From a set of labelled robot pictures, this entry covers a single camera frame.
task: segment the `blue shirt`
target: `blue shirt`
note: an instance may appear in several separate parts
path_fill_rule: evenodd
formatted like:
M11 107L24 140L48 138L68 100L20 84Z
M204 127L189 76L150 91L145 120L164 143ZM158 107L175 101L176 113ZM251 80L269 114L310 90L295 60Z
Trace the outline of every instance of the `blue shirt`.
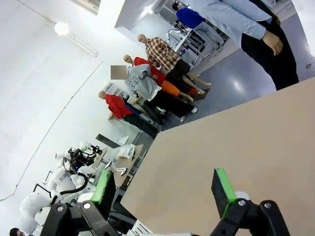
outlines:
M182 24L191 29L195 28L197 25L204 21L202 16L188 8L179 9L176 12L176 16Z
M266 28L258 21L271 23L272 17L249 0L183 0L209 22L241 46L242 34L262 39Z

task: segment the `red shirt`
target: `red shirt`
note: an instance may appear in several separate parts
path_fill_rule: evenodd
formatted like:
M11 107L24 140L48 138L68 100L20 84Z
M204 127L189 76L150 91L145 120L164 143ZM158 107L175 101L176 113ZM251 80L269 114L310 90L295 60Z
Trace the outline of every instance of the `red shirt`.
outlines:
M122 119L125 115L133 114L132 111L125 106L123 98L107 94L105 95L105 100L108 104L108 109L116 118Z
M160 72L158 69L156 69L152 63L148 62L147 60L143 59L143 58L135 58L134 59L134 65L142 65L142 64L148 64L150 65L150 69L151 69L151 77L153 77L154 75L157 76L157 80L156 83L158 86L162 86L164 80L166 79L166 75L164 75L162 72Z

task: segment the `wooden table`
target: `wooden table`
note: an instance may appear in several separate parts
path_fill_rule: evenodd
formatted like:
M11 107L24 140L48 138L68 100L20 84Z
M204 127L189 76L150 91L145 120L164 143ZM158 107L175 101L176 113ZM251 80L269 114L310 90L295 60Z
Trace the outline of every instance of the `wooden table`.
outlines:
M127 158L124 158L124 157L118 158L118 160L117 160L117 162L115 164L115 167L117 167L117 168L127 167L127 172L123 176L121 176L120 175L121 172L116 172L116 171L113 170L115 186L117 188L120 188L121 185L123 184L124 180L128 176L129 171L131 170L131 167L133 166L134 162L138 158L142 148L143 148L143 145L137 145L136 146L136 152L135 152L135 155L134 155L132 161L129 161Z
M102 162L102 159L107 152L107 147L102 149L102 154L100 156L97 156L94 160L94 163L91 165L91 167L96 170L98 165Z
M292 236L314 235L315 79L160 133L121 203L154 233L208 236L215 167L254 203L274 200Z

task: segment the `orange pants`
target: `orange pants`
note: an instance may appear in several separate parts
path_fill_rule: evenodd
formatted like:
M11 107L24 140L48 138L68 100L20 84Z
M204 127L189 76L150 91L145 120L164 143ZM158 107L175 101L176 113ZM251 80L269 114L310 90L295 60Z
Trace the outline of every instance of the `orange pants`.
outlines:
M162 85L162 90L167 92L170 95L173 95L175 97L178 97L179 95L179 89L176 88L174 85L172 85L170 82L168 82L167 80L164 80Z

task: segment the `white robot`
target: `white robot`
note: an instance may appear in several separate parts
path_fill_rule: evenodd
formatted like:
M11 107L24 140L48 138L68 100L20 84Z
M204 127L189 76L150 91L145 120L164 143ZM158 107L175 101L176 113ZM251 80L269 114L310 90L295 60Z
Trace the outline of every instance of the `white robot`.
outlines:
M37 192L29 194L20 205L19 228L29 235L39 236L42 226L35 220L36 215L39 216L38 213L40 221L45 222L52 203L75 204L80 195L93 192L94 186L88 183L84 170L86 165L94 162L97 154L101 155L99 147L89 143L81 143L78 149L70 148L66 153L57 153L56 169L49 181L44 183L53 200Z
M168 43L168 45L175 49L184 36L180 30L171 29L168 32L166 32L165 37L167 39L166 42Z

